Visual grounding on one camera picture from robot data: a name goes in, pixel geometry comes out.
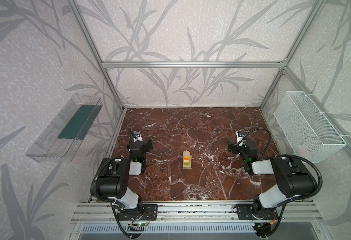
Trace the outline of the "small wooden block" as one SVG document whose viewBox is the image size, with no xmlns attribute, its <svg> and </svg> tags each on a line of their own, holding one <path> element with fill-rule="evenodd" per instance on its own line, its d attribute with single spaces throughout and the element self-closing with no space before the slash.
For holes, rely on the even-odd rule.
<svg viewBox="0 0 351 240">
<path fill-rule="evenodd" d="M 183 156 L 184 158 L 189 158 L 189 157 L 190 157 L 190 152 L 189 152 L 189 151 L 184 151 L 184 152 L 182 153 L 182 156 Z"/>
</svg>

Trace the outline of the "plain wooden block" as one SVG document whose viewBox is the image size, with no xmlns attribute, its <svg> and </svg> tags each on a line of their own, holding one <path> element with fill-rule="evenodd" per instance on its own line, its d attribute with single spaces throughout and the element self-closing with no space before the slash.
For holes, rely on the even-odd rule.
<svg viewBox="0 0 351 240">
<path fill-rule="evenodd" d="M 185 170 L 191 170 L 191 166 L 189 165 L 183 165 L 182 168 Z"/>
</svg>

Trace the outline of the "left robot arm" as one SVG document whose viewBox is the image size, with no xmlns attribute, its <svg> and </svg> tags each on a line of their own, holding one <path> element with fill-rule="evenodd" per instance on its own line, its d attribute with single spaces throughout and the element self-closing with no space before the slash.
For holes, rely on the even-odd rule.
<svg viewBox="0 0 351 240">
<path fill-rule="evenodd" d="M 146 153 L 153 149 L 152 140 L 137 140 L 128 145 L 129 157 L 104 158 L 90 187 L 93 197 L 121 212 L 141 214 L 143 201 L 129 187 L 130 176 L 143 175 L 147 167 Z"/>
</svg>

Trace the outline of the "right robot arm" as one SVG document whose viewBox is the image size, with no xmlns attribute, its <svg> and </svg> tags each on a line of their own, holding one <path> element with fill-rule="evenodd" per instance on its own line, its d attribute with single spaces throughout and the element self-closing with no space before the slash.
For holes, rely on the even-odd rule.
<svg viewBox="0 0 351 240">
<path fill-rule="evenodd" d="M 296 155 L 277 155 L 259 160 L 254 141 L 228 143 L 228 152 L 240 155 L 244 170 L 253 175 L 273 175 L 276 184 L 254 199 L 254 210 L 274 209 L 315 196 L 323 185 L 319 169 Z"/>
</svg>

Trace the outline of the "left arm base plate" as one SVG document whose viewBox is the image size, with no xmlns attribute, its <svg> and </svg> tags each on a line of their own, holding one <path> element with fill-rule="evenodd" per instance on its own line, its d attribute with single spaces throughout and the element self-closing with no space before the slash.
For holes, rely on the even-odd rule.
<svg viewBox="0 0 351 240">
<path fill-rule="evenodd" d="M 140 221 L 155 221 L 158 214 L 158 205 L 143 204 L 135 209 L 118 210 L 117 216 L 120 221 L 139 219 Z"/>
</svg>

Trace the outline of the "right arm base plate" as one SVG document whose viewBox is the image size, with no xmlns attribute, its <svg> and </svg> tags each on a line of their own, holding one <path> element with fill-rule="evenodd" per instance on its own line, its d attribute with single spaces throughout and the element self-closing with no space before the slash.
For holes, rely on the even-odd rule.
<svg viewBox="0 0 351 240">
<path fill-rule="evenodd" d="M 239 220 L 278 220 L 278 213 L 275 208 L 266 209 L 256 203 L 252 204 L 236 204 L 232 208 L 232 212 L 238 216 Z"/>
</svg>

